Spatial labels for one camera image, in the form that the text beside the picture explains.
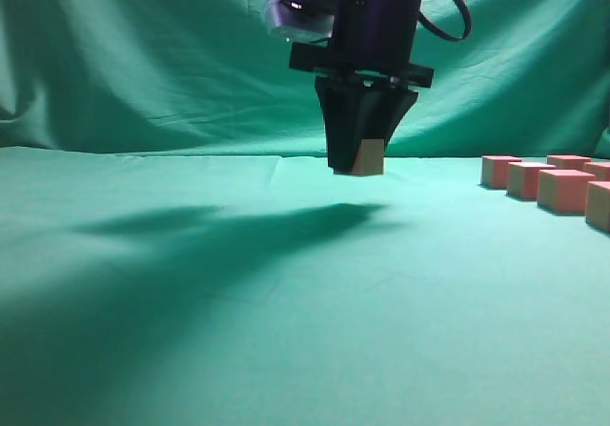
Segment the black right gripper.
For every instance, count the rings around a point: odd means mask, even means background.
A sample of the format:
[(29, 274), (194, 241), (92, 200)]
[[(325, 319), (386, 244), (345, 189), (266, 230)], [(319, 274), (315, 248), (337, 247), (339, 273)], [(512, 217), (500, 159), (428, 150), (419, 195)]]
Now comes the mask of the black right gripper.
[[(434, 70), (410, 62), (421, 0), (297, 0), (300, 11), (333, 17), (324, 47), (292, 45), (289, 67), (328, 76), (370, 74), (399, 86), (432, 86)], [(347, 172), (362, 139), (382, 140), (387, 149), (397, 127), (418, 100), (416, 91), (383, 93), (362, 83), (317, 78), (328, 166)]]

